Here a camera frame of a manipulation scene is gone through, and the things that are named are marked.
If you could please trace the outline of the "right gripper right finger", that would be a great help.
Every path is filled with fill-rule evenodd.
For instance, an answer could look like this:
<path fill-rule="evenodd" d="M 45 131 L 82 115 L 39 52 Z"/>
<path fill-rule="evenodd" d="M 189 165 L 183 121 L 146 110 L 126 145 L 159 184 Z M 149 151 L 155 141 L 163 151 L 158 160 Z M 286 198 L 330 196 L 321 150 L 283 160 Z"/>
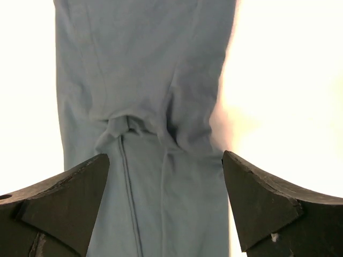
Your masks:
<path fill-rule="evenodd" d="M 222 164 L 247 256 L 342 256 L 342 198 L 292 184 L 229 151 Z"/>

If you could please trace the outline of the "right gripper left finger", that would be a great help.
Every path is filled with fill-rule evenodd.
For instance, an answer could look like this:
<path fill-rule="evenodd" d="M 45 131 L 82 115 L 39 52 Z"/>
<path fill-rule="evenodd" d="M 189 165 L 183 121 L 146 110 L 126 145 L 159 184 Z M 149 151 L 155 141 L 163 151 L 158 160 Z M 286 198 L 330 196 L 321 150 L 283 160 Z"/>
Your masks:
<path fill-rule="evenodd" d="M 1 256 L 86 256 L 109 171 L 99 154 L 1 196 Z"/>

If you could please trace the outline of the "dark blue-grey t shirt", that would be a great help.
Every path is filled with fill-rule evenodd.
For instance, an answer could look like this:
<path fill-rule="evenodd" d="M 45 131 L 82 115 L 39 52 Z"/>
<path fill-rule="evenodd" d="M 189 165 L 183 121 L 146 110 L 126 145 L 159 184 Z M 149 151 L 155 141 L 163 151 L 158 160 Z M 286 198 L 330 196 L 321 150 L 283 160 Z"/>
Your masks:
<path fill-rule="evenodd" d="M 88 256 L 228 256 L 210 115 L 234 1 L 55 1 L 66 169 L 110 159 Z"/>

